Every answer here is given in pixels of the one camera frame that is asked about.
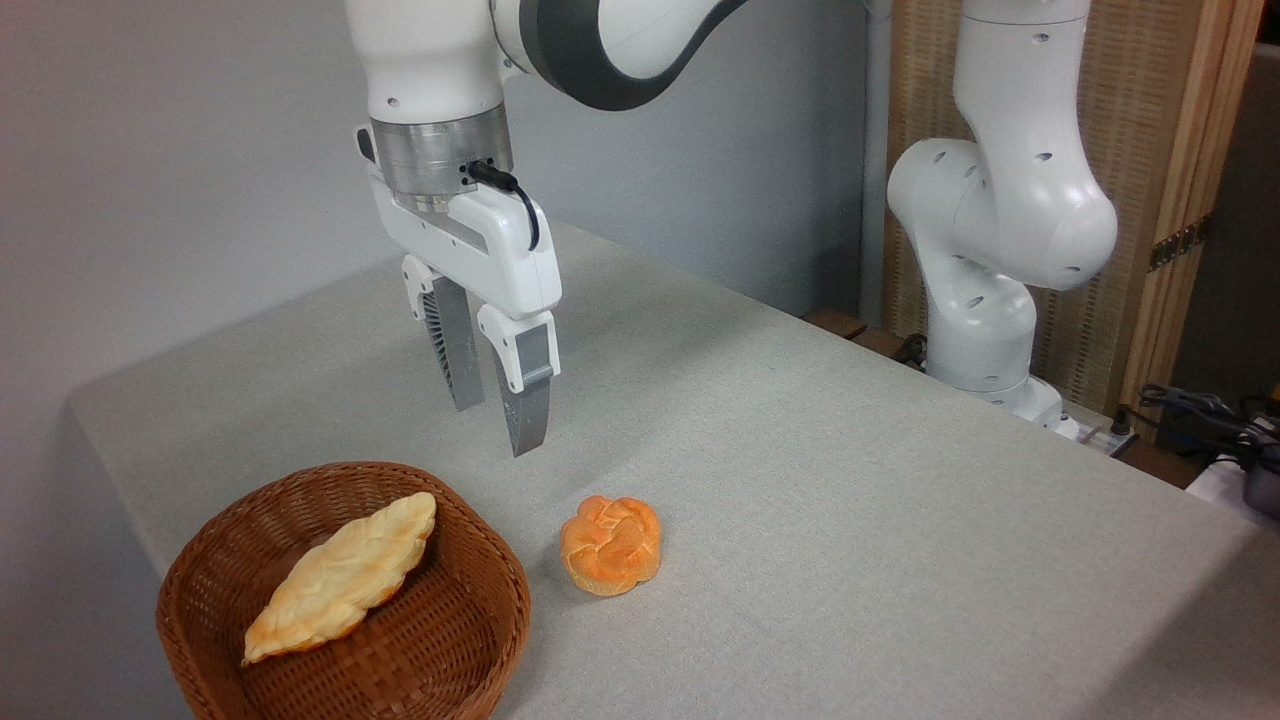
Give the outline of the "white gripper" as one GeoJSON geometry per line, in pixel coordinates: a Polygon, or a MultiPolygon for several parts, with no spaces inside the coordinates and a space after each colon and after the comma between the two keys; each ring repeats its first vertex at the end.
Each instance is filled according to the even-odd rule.
{"type": "Polygon", "coordinates": [[[484,401],[468,290],[486,302],[477,324],[493,347],[512,455],[540,447],[557,377],[556,322],[544,313],[562,296],[554,243],[535,202],[470,172],[511,170],[506,127],[361,126],[355,137],[381,223],[411,254],[402,261],[411,311],[456,409],[484,401]]]}

